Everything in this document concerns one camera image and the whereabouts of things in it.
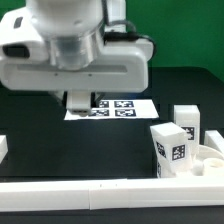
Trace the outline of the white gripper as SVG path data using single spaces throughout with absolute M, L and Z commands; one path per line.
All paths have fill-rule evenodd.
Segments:
M 48 62 L 0 56 L 0 81 L 10 90 L 49 91 L 62 106 L 64 91 L 142 92 L 148 86 L 148 61 L 154 42 L 147 36 L 128 41 L 109 39 L 96 60 L 80 70 L 60 69 Z M 103 93 L 91 94 L 97 107 Z

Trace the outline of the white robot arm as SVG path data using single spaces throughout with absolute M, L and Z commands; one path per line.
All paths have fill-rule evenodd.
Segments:
M 48 91 L 72 111 L 88 111 L 95 94 L 142 92 L 154 43 L 108 0 L 26 0 L 0 21 L 0 82 L 10 90 Z

